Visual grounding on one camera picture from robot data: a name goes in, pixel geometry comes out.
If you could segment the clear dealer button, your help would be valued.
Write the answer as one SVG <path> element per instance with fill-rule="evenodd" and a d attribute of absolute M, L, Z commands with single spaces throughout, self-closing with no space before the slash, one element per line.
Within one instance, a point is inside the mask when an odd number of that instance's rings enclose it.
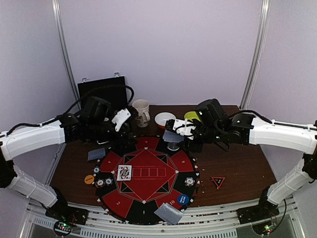
<path fill-rule="evenodd" d="M 177 144 L 174 143 L 174 142 L 169 142 L 169 143 L 167 144 L 167 148 L 168 148 L 168 150 L 170 150 L 170 151 L 177 151 L 177 150 L 179 149 L 179 146 L 177 146 Z"/>

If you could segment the grey card deck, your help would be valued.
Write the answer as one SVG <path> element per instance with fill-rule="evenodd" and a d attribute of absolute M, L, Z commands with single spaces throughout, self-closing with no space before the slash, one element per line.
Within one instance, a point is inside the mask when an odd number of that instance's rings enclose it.
<path fill-rule="evenodd" d="M 171 132 L 171 131 L 168 131 L 166 130 L 163 134 L 163 141 L 165 142 L 168 142 L 168 143 L 180 143 L 180 142 L 183 142 L 184 141 L 184 137 L 177 134 L 177 133 L 174 133 L 174 132 Z"/>

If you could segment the queen of hearts card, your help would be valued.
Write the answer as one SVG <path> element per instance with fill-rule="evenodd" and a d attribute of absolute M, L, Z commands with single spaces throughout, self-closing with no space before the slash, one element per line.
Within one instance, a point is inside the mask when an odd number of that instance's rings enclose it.
<path fill-rule="evenodd" d="M 130 181 L 132 177 L 131 165 L 119 165 L 117 170 L 117 181 Z"/>

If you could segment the stack of poker chips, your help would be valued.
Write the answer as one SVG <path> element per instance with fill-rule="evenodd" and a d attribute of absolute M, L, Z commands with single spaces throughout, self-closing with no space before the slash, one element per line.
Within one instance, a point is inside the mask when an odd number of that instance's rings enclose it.
<path fill-rule="evenodd" d="M 184 185 L 187 186 L 187 187 L 191 187 L 193 186 L 195 183 L 195 180 L 193 177 L 187 177 L 185 180 L 184 180 Z"/>

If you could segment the poker chip stack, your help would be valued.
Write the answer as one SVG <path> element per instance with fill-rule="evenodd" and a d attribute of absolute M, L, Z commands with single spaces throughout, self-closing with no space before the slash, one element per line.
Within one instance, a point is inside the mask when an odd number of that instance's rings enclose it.
<path fill-rule="evenodd" d="M 112 185 L 112 184 L 113 184 L 113 179 L 111 179 L 111 178 L 105 179 L 105 184 L 106 184 L 107 186 Z"/>
<path fill-rule="evenodd" d="M 105 180 L 104 179 L 98 179 L 95 183 L 96 188 L 102 188 L 105 186 Z"/>
<path fill-rule="evenodd" d="M 99 168 L 99 167 L 95 167 L 95 168 L 93 169 L 93 171 L 94 171 L 94 173 L 99 173 L 99 172 L 100 172 L 100 168 Z"/>

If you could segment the orange big blind button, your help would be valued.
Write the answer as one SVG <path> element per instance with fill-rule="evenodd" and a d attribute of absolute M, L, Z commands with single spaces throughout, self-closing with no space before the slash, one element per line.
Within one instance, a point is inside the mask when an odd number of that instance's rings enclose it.
<path fill-rule="evenodd" d="M 84 178 L 84 183 L 87 185 L 93 184 L 95 181 L 95 177 L 93 175 L 87 175 Z"/>

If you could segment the blue small blind button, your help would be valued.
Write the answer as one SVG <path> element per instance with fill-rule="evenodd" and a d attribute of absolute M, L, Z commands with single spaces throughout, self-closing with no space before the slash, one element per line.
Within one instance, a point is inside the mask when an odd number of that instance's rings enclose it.
<path fill-rule="evenodd" d="M 177 203 L 179 205 L 187 205 L 189 203 L 189 196 L 186 194 L 180 194 L 177 197 Z"/>

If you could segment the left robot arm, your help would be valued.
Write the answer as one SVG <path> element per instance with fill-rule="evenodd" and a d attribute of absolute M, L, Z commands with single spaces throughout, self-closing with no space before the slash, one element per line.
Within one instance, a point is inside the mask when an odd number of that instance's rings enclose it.
<path fill-rule="evenodd" d="M 128 121 L 132 117 L 127 109 L 114 110 L 110 102 L 90 97 L 83 109 L 69 111 L 38 124 L 21 123 L 0 134 L 0 186 L 13 189 L 37 200 L 58 216 L 67 220 L 71 209 L 57 189 L 45 185 L 21 171 L 13 159 L 51 145 L 77 140 L 126 146 L 132 142 Z"/>

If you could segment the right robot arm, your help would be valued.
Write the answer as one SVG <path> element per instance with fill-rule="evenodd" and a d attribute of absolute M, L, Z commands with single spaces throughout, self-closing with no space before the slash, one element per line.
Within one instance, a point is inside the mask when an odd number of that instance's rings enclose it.
<path fill-rule="evenodd" d="M 281 180 L 263 191 L 254 215 L 264 219 L 288 195 L 317 179 L 317 125 L 292 124 L 268 119 L 253 110 L 228 115 L 217 99 L 195 107 L 198 119 L 185 121 L 177 132 L 185 137 L 190 151 L 200 152 L 203 144 L 222 142 L 242 145 L 270 145 L 303 153 L 297 165 Z"/>

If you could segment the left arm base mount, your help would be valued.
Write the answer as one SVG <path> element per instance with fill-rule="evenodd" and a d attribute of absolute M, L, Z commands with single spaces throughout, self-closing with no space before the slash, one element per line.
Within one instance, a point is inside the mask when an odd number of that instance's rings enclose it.
<path fill-rule="evenodd" d="M 72 224 L 85 225 L 89 211 L 87 209 L 71 207 L 68 205 L 55 204 L 53 207 L 46 208 L 45 215 L 55 218 L 58 221 Z"/>

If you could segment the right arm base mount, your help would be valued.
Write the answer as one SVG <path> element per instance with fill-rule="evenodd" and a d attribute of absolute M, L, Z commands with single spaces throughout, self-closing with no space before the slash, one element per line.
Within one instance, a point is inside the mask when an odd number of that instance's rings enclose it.
<path fill-rule="evenodd" d="M 237 210 L 237 216 L 240 224 L 252 223 L 264 219 L 268 219 L 271 215 L 279 215 L 277 205 L 273 204 L 258 204 Z"/>

